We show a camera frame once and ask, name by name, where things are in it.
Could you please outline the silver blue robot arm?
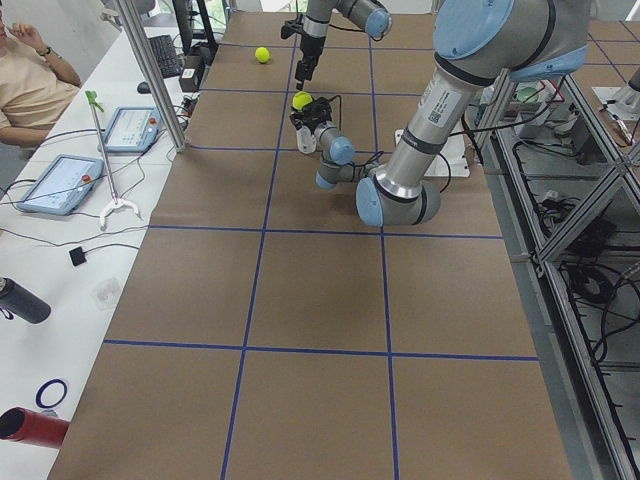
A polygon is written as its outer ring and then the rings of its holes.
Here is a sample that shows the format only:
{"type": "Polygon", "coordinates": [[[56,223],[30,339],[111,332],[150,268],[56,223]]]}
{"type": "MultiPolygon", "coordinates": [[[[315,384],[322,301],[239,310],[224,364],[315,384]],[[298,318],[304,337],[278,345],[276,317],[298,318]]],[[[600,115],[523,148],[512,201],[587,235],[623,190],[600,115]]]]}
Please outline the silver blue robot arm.
{"type": "Polygon", "coordinates": [[[296,89],[299,91],[304,89],[307,81],[312,80],[324,50],[334,10],[370,38],[382,39],[392,27],[391,14],[380,1],[309,1],[306,12],[298,14],[295,20],[281,29],[282,38],[287,36],[285,30],[300,36],[302,57],[295,71],[296,89]]]}
{"type": "Polygon", "coordinates": [[[430,220],[440,193],[424,176],[474,95],[502,70],[515,82],[578,70],[586,58],[590,12],[588,1],[445,2],[433,34],[434,75],[388,162],[354,164],[354,147],[331,121],[326,99],[293,107],[299,150],[322,151],[317,185],[356,183],[357,211],[370,226],[430,220]]]}

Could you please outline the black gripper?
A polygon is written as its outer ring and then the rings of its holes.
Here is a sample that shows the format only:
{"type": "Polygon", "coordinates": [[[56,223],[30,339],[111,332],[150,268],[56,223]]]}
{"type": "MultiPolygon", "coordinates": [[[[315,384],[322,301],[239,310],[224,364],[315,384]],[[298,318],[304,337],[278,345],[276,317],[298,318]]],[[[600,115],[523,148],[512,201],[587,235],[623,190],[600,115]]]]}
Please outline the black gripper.
{"type": "Polygon", "coordinates": [[[328,116],[315,116],[309,112],[308,105],[305,106],[301,111],[296,111],[292,108],[290,114],[290,121],[294,126],[295,130],[299,129],[302,126],[307,126],[313,133],[316,128],[323,123],[332,122],[332,114],[330,117],[328,116]]]}
{"type": "Polygon", "coordinates": [[[306,33],[301,36],[300,49],[302,58],[297,63],[296,74],[304,75],[304,79],[296,77],[296,89],[298,91],[304,89],[304,81],[310,82],[312,80],[315,68],[323,53],[325,40],[325,37],[314,37],[306,33]]]}

